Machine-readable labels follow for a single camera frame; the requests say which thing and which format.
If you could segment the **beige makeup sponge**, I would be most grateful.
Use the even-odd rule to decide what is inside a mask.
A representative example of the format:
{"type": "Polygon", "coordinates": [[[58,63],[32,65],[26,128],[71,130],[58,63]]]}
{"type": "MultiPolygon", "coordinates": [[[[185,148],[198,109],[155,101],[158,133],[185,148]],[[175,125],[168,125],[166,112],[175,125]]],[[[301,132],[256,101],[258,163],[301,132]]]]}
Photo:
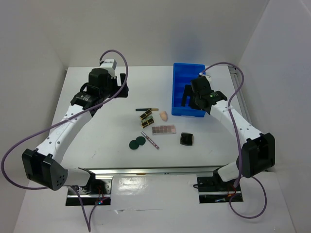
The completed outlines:
{"type": "Polygon", "coordinates": [[[168,120],[168,115],[167,115],[167,112],[166,111],[162,111],[159,113],[160,115],[160,118],[163,120],[163,121],[167,121],[168,120]]]}

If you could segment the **dark green mascara tube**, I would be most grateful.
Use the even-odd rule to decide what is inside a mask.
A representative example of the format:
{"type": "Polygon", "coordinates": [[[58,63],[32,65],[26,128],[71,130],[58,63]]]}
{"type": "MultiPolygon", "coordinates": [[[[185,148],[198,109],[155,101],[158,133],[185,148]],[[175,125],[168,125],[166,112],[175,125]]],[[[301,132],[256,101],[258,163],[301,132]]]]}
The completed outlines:
{"type": "Polygon", "coordinates": [[[135,111],[158,111],[159,108],[136,108],[135,111]]]}

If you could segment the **black square compact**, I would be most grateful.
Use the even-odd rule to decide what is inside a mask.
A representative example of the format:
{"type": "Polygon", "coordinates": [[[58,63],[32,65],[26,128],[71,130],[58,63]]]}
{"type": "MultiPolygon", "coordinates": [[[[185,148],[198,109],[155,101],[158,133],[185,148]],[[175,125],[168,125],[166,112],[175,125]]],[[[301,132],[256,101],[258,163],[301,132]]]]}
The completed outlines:
{"type": "Polygon", "coordinates": [[[181,133],[180,144],[184,146],[192,146],[194,141],[194,136],[191,133],[181,133]]]}

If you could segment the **green round compact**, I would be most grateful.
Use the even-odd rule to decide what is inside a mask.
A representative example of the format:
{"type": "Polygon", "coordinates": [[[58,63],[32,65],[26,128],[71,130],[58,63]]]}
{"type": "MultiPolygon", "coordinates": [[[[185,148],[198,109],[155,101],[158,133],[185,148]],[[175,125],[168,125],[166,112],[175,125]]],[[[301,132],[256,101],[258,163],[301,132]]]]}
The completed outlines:
{"type": "Polygon", "coordinates": [[[129,143],[129,148],[132,150],[136,150],[139,147],[139,143],[136,140],[132,140],[129,143]]]}
{"type": "Polygon", "coordinates": [[[139,137],[136,138],[136,142],[137,142],[140,146],[142,146],[142,145],[145,144],[146,139],[145,139],[145,137],[143,137],[143,136],[139,136],[139,137]]]}

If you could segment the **red lip gloss tube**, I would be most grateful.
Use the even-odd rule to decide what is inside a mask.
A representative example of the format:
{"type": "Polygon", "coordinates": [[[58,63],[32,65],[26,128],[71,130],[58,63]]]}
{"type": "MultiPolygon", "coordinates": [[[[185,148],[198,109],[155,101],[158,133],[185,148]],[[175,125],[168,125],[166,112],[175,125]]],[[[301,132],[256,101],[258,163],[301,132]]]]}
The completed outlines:
{"type": "Polygon", "coordinates": [[[148,140],[157,150],[160,149],[160,147],[143,131],[141,131],[141,134],[148,140]]]}

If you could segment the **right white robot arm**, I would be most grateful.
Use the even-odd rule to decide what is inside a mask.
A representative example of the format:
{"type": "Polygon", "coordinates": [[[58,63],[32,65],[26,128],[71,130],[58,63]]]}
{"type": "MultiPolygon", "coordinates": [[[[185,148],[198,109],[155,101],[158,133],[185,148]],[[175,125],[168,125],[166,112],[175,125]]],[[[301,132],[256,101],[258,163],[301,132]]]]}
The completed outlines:
{"type": "Polygon", "coordinates": [[[214,172],[212,185],[224,190],[229,181],[239,183],[241,177],[251,178],[275,165],[275,138],[271,133],[262,133],[253,127],[234,107],[221,91],[211,89],[208,79],[200,76],[186,85],[181,105],[203,110],[218,120],[238,143],[238,158],[214,172]]]}

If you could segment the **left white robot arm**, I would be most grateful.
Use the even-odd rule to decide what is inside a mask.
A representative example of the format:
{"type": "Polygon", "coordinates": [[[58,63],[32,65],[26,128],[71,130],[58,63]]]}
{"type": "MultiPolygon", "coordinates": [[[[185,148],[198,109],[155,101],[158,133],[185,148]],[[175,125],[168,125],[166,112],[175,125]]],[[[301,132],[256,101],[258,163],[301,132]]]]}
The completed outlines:
{"type": "Polygon", "coordinates": [[[64,115],[64,123],[34,150],[26,149],[22,161],[29,180],[53,191],[63,186],[78,186],[89,194],[102,184],[96,175],[84,168],[61,166],[64,155],[80,130],[94,117],[108,98],[128,97],[128,87],[117,84],[115,68],[101,65],[88,75],[88,82],[73,97],[64,115]]]}

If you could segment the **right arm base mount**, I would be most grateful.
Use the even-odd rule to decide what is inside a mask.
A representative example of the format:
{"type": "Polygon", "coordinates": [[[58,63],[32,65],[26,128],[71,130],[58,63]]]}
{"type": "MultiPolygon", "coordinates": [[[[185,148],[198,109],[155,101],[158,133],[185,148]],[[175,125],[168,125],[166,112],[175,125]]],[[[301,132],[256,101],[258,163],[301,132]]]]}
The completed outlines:
{"type": "Polygon", "coordinates": [[[199,202],[225,203],[243,202],[241,187],[234,187],[234,180],[222,182],[215,177],[197,177],[197,183],[193,188],[198,190],[199,202]]]}

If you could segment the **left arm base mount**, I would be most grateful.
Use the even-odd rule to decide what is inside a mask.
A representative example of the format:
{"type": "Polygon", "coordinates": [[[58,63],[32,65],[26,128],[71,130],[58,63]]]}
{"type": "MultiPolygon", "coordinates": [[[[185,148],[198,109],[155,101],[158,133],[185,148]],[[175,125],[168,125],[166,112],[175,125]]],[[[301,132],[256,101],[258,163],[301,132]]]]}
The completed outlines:
{"type": "MultiPolygon", "coordinates": [[[[111,189],[112,176],[97,175],[97,180],[100,180],[91,190],[86,190],[82,187],[75,187],[79,193],[84,206],[94,206],[98,203],[99,206],[109,206],[111,204],[111,189]]],[[[80,206],[76,192],[69,187],[66,198],[66,206],[80,206]]]]}

